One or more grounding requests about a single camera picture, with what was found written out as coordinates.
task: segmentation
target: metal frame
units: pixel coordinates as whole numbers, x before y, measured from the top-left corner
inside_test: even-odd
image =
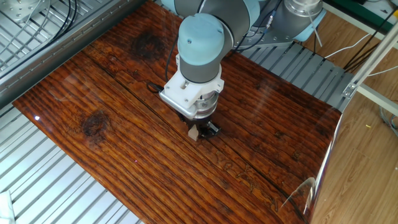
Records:
[[[341,12],[330,5],[323,3],[323,7],[340,18],[346,20],[352,25],[362,29],[365,32],[373,33],[375,30],[364,25],[362,22],[352,18],[351,16]],[[359,92],[360,94],[366,96],[373,102],[377,103],[381,107],[385,108],[392,114],[398,116],[398,105],[386,98],[385,96],[378,93],[376,90],[368,87],[363,84],[363,81],[369,76],[369,74],[374,70],[374,68],[379,64],[379,62],[386,56],[386,54],[392,49],[398,49],[398,23],[396,23],[389,33],[386,35],[382,35],[380,33],[376,34],[376,38],[381,39],[382,42],[376,48],[376,50],[371,54],[366,63],[361,67],[358,73],[353,77],[350,83],[342,92],[342,96],[347,98],[348,100],[352,98],[352,96]]]
[[[373,100],[386,110],[390,111],[394,115],[398,116],[398,105],[382,96],[380,93],[371,89],[370,87],[363,84],[363,81],[370,75],[370,73],[376,68],[380,61],[387,55],[387,53],[394,47],[398,41],[398,22],[394,24],[391,30],[383,38],[379,46],[374,50],[369,59],[359,69],[358,73],[347,85],[342,95],[346,98],[352,98],[356,91],[359,91],[364,96]]]
[[[69,32],[70,35],[63,36],[45,49],[34,49],[21,64],[6,68],[2,72],[7,75],[0,80],[0,108],[21,96],[143,2],[145,0],[110,1],[86,17],[84,22],[77,24]]]

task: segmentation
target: white cable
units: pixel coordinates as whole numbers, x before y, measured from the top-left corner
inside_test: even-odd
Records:
[[[366,34],[364,37],[361,38],[361,40],[359,40],[359,41],[358,41],[357,43],[355,43],[354,45],[349,46],[349,47],[345,47],[345,48],[343,48],[343,49],[340,49],[340,50],[336,51],[335,53],[326,56],[325,58],[331,57],[332,55],[337,54],[338,52],[341,52],[342,50],[350,49],[350,48],[353,48],[353,47],[357,46],[357,44],[359,44],[363,39],[365,39],[365,38],[366,38],[367,36],[369,36],[369,35],[370,35],[370,34]]]
[[[37,9],[37,7],[40,5],[41,2],[42,2],[42,0],[40,0],[39,2],[37,2],[35,8],[34,8],[34,9],[32,10],[32,12],[29,14],[29,17],[27,18],[25,25],[19,30],[19,32],[18,32],[16,35],[14,35],[14,36],[11,38],[10,42],[9,42],[9,43],[4,47],[4,49],[0,52],[0,55],[1,55],[4,51],[6,51],[6,49],[10,46],[10,44],[12,44],[12,41],[14,41],[14,39],[17,38],[17,36],[18,36],[19,34],[21,34],[21,32],[26,28],[27,24],[29,23],[30,17],[32,16],[33,12]]]
[[[398,68],[398,65],[395,66],[395,67],[392,67],[392,68],[390,68],[390,69],[384,70],[384,71],[382,71],[382,72],[377,72],[377,73],[374,73],[374,74],[370,74],[370,75],[368,75],[368,76],[378,75],[378,74],[381,74],[381,73],[384,73],[384,72],[391,71],[391,70],[396,69],[396,68]]]
[[[315,27],[315,24],[314,24],[313,21],[312,21],[310,11],[307,10],[307,12],[308,12],[309,18],[310,18],[310,20],[311,20],[311,24],[312,24],[312,27],[313,27],[313,31],[315,32],[315,35],[316,35],[316,37],[317,37],[317,39],[318,39],[318,42],[319,42],[319,45],[322,47],[322,42],[321,42],[321,38],[320,38],[320,36],[319,36],[319,34],[318,34],[317,27]]]

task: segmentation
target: metal grid floor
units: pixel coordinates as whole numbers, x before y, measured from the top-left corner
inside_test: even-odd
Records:
[[[0,110],[0,192],[17,224],[141,221],[12,105]]]
[[[242,54],[315,98],[344,112],[350,99],[341,94],[353,78],[300,44],[250,49]]]
[[[79,23],[87,14],[94,13],[109,1],[79,0],[75,23]],[[46,8],[32,16],[27,24],[16,23],[0,11],[0,52],[2,52],[0,54],[0,72],[18,60],[23,60],[29,52],[37,47],[44,46],[60,30],[67,18],[68,1],[56,0],[50,7],[47,7],[48,1],[43,1],[41,4],[45,4]]]

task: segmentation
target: black cable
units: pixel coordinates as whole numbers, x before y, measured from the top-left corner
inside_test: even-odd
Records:
[[[276,13],[276,10],[278,9],[278,7],[279,7],[279,5],[281,4],[281,2],[282,2],[282,0],[279,0],[279,1],[278,1],[278,3],[275,5],[274,9],[273,9],[271,12],[268,12],[268,14],[267,14],[264,18],[262,18],[262,21],[261,21],[260,24],[262,24],[262,23],[265,21],[265,19],[267,19],[272,13]],[[245,36],[243,36],[242,40],[240,41],[239,45],[236,46],[236,48],[235,48],[235,50],[234,50],[233,53],[237,52],[238,50],[249,50],[249,49],[251,49],[252,47],[254,47],[256,44],[258,44],[258,43],[261,41],[261,39],[265,36],[266,33],[267,33],[267,29],[262,33],[260,39],[258,39],[256,43],[252,44],[252,46],[247,47],[247,48],[245,48],[245,49],[238,49],[238,48],[240,47],[241,43],[242,43],[242,42],[245,40],[245,38],[246,38],[246,35],[247,35],[247,34],[245,34]]]
[[[70,30],[70,28],[72,27],[73,23],[76,21],[77,14],[78,14],[78,11],[77,11],[77,0],[75,0],[75,11],[73,13],[73,18],[70,21],[67,29],[65,29],[65,32],[68,32]]]
[[[317,35],[313,36],[313,53],[317,53]]]
[[[268,18],[273,12],[274,12],[274,10],[272,10],[271,12],[268,12],[268,14],[262,19],[261,23],[263,23],[265,21],[265,19]],[[261,37],[254,44],[252,44],[250,47],[246,47],[245,49],[238,49],[241,46],[241,44],[243,43],[243,41],[244,41],[245,37],[243,36],[241,42],[239,43],[238,46],[236,46],[234,51],[236,52],[238,50],[249,50],[249,49],[253,48],[254,46],[256,46],[261,41],[261,39],[265,36],[266,33],[267,33],[267,29],[264,30],[264,32],[262,33]]]
[[[160,85],[153,83],[153,82],[149,82],[149,83],[147,83],[147,89],[151,93],[160,93],[161,91],[163,91],[164,88]]]
[[[367,50],[365,53],[363,53],[354,63],[351,64],[350,67],[348,67],[345,72],[352,72],[355,71],[360,65],[362,65],[373,53],[374,49],[378,46],[378,44],[375,44],[373,47],[371,47],[369,50]]]
[[[256,45],[261,41],[261,39],[265,36],[266,33],[267,33],[267,32],[266,32],[266,30],[265,30],[265,31],[262,33],[261,37],[256,41],[256,43],[252,44],[252,46],[246,47],[245,49],[240,49],[240,50],[249,50],[249,49],[251,49],[252,47],[256,46]]]
[[[383,27],[383,25],[388,21],[388,19],[394,14],[394,12],[396,12],[396,10],[398,9],[398,6],[396,6],[392,12],[386,17],[386,19],[381,23],[381,25],[376,29],[376,31],[373,33],[373,35],[371,36],[371,38],[369,38],[366,43],[361,47],[361,49],[359,51],[357,51],[357,53],[354,55],[354,57],[351,58],[351,60],[349,60],[349,62],[344,66],[343,69],[347,69],[348,67],[350,67],[353,64],[353,60],[362,52],[362,50],[368,45],[368,43],[370,43],[370,41],[374,38],[374,36],[381,30],[381,28]]]
[[[72,2],[71,0],[68,1],[69,2],[69,10],[68,10],[68,14],[67,14],[67,18],[65,19],[65,21],[63,22],[61,28],[58,30],[58,32],[54,35],[53,39],[50,41],[53,42],[55,39],[58,38],[58,36],[60,35],[60,33],[63,31],[63,28],[67,25],[69,17],[70,17],[70,13],[72,12]]]
[[[265,5],[261,8],[261,10],[260,10],[260,15],[261,15],[261,13],[264,11],[264,9],[268,6],[268,4],[270,3],[270,1],[267,1],[266,3],[265,3]],[[254,37],[256,34],[257,34],[257,32],[259,32],[259,29],[260,29],[260,26],[261,26],[261,24],[262,24],[262,22],[264,22],[264,20],[262,20],[261,21],[261,23],[259,24],[259,27],[257,27],[257,30],[255,31],[255,33],[252,35],[252,36],[250,36],[250,37]],[[248,36],[246,36],[248,33],[246,33],[244,36],[243,36],[243,38],[250,38],[250,37],[248,37]]]
[[[177,41],[178,41],[178,34],[177,34],[177,36],[175,37],[175,40],[174,40],[174,43],[173,43],[173,47],[172,47],[172,49],[170,50],[169,57],[167,58],[167,62],[166,62],[166,69],[165,69],[164,76],[165,76],[167,82],[169,81],[169,78],[167,77],[167,72],[168,72],[168,70],[169,70],[170,58],[172,57],[173,50],[174,50],[174,47],[175,47],[175,44],[177,43]]]

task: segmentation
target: glossy wood surface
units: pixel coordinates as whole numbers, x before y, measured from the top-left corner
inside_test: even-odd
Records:
[[[145,3],[14,105],[145,223],[309,222],[317,194],[306,208],[310,186],[295,190],[317,177],[340,112],[234,54],[221,134],[191,140],[146,89],[164,85],[181,21]]]

